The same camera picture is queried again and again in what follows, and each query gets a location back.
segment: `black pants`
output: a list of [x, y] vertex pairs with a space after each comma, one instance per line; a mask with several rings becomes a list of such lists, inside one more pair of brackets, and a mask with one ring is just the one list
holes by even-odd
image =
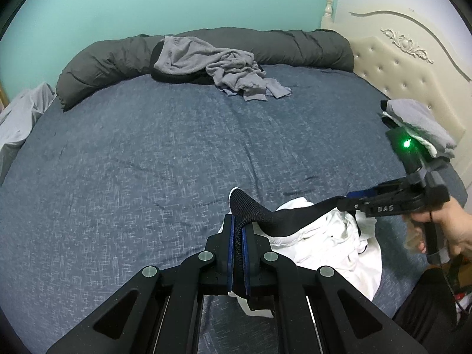
[[454, 298], [439, 268], [423, 273], [393, 320], [429, 354], [472, 353], [472, 318], [456, 326]]

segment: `blue bedsheet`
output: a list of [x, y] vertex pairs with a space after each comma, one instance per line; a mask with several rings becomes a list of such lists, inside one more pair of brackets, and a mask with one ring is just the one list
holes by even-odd
[[[32, 354], [143, 266], [202, 250], [234, 186], [274, 210], [404, 175], [378, 116], [382, 93], [352, 73], [265, 70], [292, 96], [245, 102], [142, 76], [65, 113], [53, 102], [0, 188], [0, 306]], [[455, 171], [442, 175], [465, 202]], [[384, 268], [374, 301], [389, 316], [425, 268], [404, 234], [400, 217], [377, 223]], [[205, 298], [199, 352], [276, 347], [274, 320], [245, 316], [234, 298]]]

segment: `hand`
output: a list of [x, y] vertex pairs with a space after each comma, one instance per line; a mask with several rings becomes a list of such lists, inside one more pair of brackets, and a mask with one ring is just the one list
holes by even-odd
[[[444, 236], [449, 242], [449, 252], [452, 256], [460, 253], [472, 257], [472, 216], [468, 214], [457, 200], [451, 197], [449, 202], [443, 204], [440, 209], [431, 211], [432, 221], [440, 224]], [[420, 227], [415, 227], [410, 219], [417, 222], [431, 222], [430, 212], [422, 211], [403, 216], [410, 234], [416, 233], [414, 243], [421, 253], [426, 252], [423, 232]]]

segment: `headboard post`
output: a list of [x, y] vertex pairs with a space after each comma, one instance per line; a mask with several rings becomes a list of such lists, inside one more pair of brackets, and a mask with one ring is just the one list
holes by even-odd
[[322, 29], [329, 29], [333, 23], [333, 1], [326, 0], [325, 12], [322, 17]]

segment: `metal screw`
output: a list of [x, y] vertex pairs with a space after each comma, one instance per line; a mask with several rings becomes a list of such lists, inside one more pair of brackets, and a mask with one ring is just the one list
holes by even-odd
[[209, 261], [212, 258], [213, 258], [213, 253], [212, 252], [204, 251], [204, 252], [201, 252], [200, 254], [198, 254], [198, 259], [202, 260], [202, 261]]
[[320, 270], [319, 273], [322, 276], [333, 276], [334, 275], [334, 269], [330, 266], [323, 266]]
[[154, 266], [146, 266], [143, 270], [142, 270], [142, 275], [147, 277], [147, 278], [150, 278], [152, 276], [155, 276], [157, 274], [157, 269], [154, 267]]
[[264, 259], [269, 262], [273, 262], [277, 260], [277, 258], [278, 258], [278, 254], [274, 252], [267, 252], [264, 254]]

